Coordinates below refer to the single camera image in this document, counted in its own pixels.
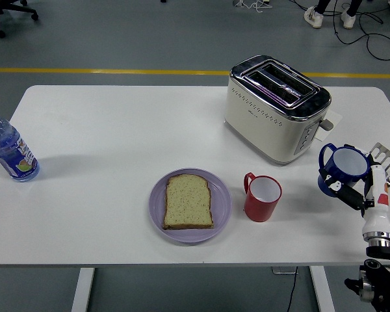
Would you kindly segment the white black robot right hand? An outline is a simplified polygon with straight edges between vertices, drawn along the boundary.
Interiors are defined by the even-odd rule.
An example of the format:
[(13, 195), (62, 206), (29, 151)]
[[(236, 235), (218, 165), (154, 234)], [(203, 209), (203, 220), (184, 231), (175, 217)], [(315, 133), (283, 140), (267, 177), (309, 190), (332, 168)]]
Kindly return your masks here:
[(384, 167), (353, 146), (328, 143), (318, 156), (319, 189), (360, 211), (366, 241), (390, 240), (389, 195)]

